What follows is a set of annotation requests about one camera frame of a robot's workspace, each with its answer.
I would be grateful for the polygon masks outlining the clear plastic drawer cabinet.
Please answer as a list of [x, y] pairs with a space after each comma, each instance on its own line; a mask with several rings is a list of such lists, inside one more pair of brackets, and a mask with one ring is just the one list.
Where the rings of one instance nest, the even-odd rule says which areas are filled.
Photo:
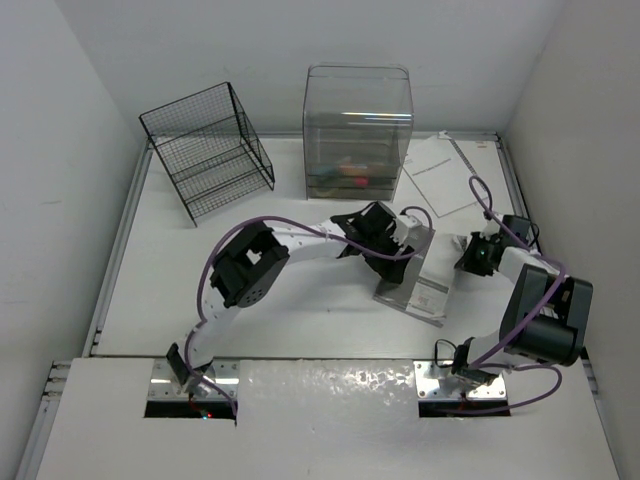
[[408, 69], [310, 66], [302, 126], [309, 199], [392, 200], [414, 126]]

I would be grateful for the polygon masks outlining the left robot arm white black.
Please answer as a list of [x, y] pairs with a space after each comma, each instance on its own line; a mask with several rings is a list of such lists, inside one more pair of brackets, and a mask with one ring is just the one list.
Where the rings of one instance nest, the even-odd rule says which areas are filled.
[[198, 323], [166, 354], [179, 385], [213, 384], [204, 372], [214, 344], [241, 310], [265, 298], [285, 267], [360, 256], [381, 279], [400, 284], [410, 259], [427, 247], [417, 238], [422, 227], [408, 211], [396, 213], [382, 202], [311, 226], [280, 216], [236, 225], [203, 267], [196, 290]]

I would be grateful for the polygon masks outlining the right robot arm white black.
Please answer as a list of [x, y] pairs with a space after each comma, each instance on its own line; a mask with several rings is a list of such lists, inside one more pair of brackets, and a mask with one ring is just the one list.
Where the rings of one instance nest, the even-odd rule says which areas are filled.
[[568, 275], [502, 233], [472, 233], [455, 268], [481, 277], [498, 273], [513, 283], [513, 290], [498, 329], [456, 347], [452, 375], [479, 386], [506, 370], [569, 367], [578, 360], [593, 297], [590, 282]]

